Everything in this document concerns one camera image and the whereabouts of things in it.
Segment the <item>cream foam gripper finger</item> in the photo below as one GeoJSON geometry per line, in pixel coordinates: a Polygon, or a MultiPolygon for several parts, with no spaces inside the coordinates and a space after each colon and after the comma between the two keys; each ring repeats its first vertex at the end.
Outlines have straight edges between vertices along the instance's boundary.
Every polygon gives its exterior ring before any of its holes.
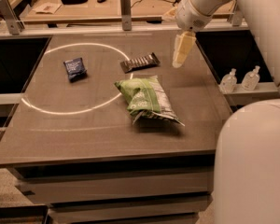
{"type": "Polygon", "coordinates": [[[185,56],[184,51],[184,36],[177,35],[175,37],[174,58],[181,59],[185,56]]]}
{"type": "Polygon", "coordinates": [[[173,54],[173,67],[181,67],[187,59],[189,52],[193,48],[196,36],[193,32],[183,32],[175,37],[175,47],[173,54]]]}

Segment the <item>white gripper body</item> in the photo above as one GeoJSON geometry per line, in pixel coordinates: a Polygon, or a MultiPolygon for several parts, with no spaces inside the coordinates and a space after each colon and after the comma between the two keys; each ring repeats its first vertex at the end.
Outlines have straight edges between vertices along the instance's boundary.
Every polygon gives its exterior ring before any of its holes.
{"type": "Polygon", "coordinates": [[[175,20],[183,31],[197,33],[212,20],[212,17],[202,14],[191,0],[181,0],[175,11],[175,20]]]}

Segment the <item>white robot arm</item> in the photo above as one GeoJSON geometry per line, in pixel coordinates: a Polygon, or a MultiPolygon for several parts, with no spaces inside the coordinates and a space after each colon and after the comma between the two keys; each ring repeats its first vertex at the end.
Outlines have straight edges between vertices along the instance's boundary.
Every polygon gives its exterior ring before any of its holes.
{"type": "MultiPolygon", "coordinates": [[[[198,32],[230,0],[181,0],[177,25],[198,32]]],[[[280,93],[280,0],[236,0],[280,93]]],[[[225,122],[214,175],[215,224],[280,224],[280,96],[225,122]]]]}

